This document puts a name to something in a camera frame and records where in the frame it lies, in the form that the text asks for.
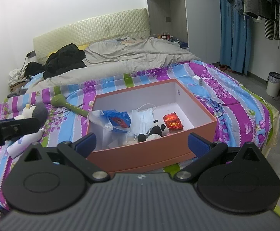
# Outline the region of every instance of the floral bedspread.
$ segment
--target floral bedspread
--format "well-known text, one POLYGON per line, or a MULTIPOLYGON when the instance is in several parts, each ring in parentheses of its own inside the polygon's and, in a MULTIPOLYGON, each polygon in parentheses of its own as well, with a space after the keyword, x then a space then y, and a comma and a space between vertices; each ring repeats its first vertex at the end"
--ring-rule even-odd
MULTIPOLYGON (((43 147, 56 146, 66 140, 72 142, 86 134, 88 120, 62 108, 54 108, 50 100, 57 94, 63 94, 73 105, 90 109, 90 101, 95 95, 127 87, 177 78, 196 98, 217 118, 214 140, 228 146, 242 146, 246 141, 254 142, 259 148, 266 144, 272 135, 271 111, 266 102, 253 96, 235 79, 212 65, 200 61, 186 61, 163 68, 144 70, 132 74, 119 75, 106 79, 87 81, 76 85, 47 88, 6 99, 0 104, 0 119, 7 119, 21 114, 27 103, 43 102, 49 112, 41 144, 43 147), (192 76, 203 78, 204 85, 196 85, 192 76)), ((2 195, 2 180, 8 175, 18 160, 11 159, 6 152, 10 145, 0 146, 0 208, 8 208, 2 195)), ((176 169, 185 166, 176 164, 176 169)))

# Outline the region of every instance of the cardboard box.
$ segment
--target cardboard box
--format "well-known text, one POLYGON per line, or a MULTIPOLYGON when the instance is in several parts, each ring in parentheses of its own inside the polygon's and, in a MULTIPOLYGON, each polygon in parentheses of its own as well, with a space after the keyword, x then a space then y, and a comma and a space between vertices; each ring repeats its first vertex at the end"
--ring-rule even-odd
MULTIPOLYGON (((116 172, 147 172, 195 157, 187 145, 192 132, 213 141, 217 120, 178 80, 169 79, 96 95, 92 110, 127 111, 152 103, 154 119, 164 123, 163 116, 176 113, 184 126, 177 132, 159 139, 132 145, 108 148, 113 132, 89 123, 87 132, 97 138, 95 150, 88 160, 111 175, 116 172)), ((146 105, 141 110, 152 107, 146 105)))

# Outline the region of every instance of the quilted headboard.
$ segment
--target quilted headboard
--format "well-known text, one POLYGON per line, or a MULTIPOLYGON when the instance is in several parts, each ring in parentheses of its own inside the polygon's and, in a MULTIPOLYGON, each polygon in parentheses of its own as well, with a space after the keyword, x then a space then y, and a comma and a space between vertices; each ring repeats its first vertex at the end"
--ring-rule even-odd
POLYGON ((146 8, 121 11, 85 19, 57 28, 33 38, 34 50, 39 63, 45 64, 50 52, 74 43, 77 46, 105 39, 148 38, 150 23, 146 8))

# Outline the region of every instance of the black jacket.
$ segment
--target black jacket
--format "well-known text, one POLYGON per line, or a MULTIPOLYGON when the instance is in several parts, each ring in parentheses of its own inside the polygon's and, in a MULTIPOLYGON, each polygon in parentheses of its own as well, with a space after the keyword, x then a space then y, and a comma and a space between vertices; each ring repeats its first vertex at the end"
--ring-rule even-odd
POLYGON ((31 61, 27 64, 27 67, 24 70, 24 77, 34 76, 43 71, 45 71, 45 66, 42 66, 40 63, 35 61, 31 61))
POLYGON ((84 51, 71 43, 57 52, 51 54, 45 64, 44 79, 63 74, 72 69, 85 68, 83 59, 86 57, 84 51))

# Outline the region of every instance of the white trash can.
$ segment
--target white trash can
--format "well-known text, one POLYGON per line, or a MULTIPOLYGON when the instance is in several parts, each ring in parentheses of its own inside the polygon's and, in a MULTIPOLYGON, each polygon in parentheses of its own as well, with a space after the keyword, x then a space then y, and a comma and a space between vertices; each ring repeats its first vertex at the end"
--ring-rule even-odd
POLYGON ((276 97, 280 89, 280 74, 276 72, 269 72, 266 82, 266 93, 272 97, 276 97))

